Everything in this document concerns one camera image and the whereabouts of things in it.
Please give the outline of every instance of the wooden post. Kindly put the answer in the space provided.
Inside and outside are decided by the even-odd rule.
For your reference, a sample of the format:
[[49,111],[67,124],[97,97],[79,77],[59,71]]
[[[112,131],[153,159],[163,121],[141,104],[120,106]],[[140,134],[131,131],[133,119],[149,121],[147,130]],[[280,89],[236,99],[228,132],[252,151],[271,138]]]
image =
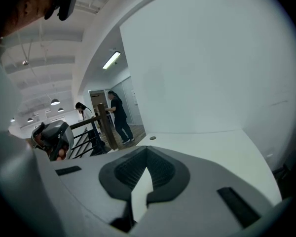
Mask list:
[[114,138],[112,129],[110,127],[110,124],[108,123],[108,117],[107,117],[107,113],[104,109],[104,104],[98,104],[98,110],[99,110],[99,114],[101,116],[101,124],[102,124],[102,128],[104,129],[104,133],[105,136],[107,137],[107,140],[109,142],[110,147],[115,150],[117,149],[117,143],[116,140]]

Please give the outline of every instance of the exposed ceiling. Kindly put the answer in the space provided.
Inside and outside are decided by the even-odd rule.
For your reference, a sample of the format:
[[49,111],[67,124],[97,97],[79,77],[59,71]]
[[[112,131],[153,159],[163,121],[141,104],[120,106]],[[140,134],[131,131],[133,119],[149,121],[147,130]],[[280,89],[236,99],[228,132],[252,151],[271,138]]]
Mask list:
[[37,110],[50,108],[57,98],[73,110],[72,69],[83,33],[108,0],[77,0],[72,15],[60,21],[55,11],[48,20],[40,19],[3,38],[1,63],[10,79],[21,90],[23,100],[15,115],[20,126]]

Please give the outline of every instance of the door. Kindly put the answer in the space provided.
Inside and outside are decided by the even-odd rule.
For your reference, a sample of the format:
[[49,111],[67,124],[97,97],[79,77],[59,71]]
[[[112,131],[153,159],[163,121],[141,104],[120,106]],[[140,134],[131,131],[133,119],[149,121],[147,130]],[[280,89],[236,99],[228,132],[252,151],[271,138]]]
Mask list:
[[133,124],[143,124],[142,117],[140,116],[136,95],[134,92],[131,77],[123,82],[124,92],[128,103],[130,114],[132,115]]

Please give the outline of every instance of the sneaker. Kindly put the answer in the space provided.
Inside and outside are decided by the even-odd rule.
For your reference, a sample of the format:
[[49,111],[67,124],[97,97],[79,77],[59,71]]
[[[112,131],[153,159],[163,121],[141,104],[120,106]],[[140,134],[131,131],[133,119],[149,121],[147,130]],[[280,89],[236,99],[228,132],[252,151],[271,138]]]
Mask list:
[[122,141],[122,144],[125,145],[128,142],[130,142],[130,139],[128,139],[127,141]]

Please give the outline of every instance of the black shirt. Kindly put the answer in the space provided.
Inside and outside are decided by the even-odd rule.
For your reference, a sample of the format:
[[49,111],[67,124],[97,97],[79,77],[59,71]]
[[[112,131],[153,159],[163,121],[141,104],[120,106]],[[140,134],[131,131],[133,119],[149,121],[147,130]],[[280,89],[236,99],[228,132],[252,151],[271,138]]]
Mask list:
[[114,97],[111,100],[111,108],[116,107],[116,110],[114,112],[115,120],[124,120],[127,118],[122,104],[122,101],[117,97]]

